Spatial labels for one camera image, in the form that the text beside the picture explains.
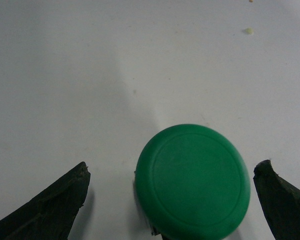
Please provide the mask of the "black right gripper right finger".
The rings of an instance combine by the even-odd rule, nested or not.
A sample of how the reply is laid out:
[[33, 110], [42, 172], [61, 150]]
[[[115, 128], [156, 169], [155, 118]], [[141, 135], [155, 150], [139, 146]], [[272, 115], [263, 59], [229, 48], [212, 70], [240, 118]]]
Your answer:
[[254, 168], [257, 196], [276, 240], [300, 240], [300, 189], [280, 177], [269, 159]]

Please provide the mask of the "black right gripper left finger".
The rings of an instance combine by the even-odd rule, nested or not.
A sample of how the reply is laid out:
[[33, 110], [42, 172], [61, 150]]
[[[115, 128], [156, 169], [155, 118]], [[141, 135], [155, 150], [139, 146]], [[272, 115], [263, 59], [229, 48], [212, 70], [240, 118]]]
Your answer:
[[0, 220], [0, 240], [66, 240], [84, 205], [91, 174], [80, 162]]

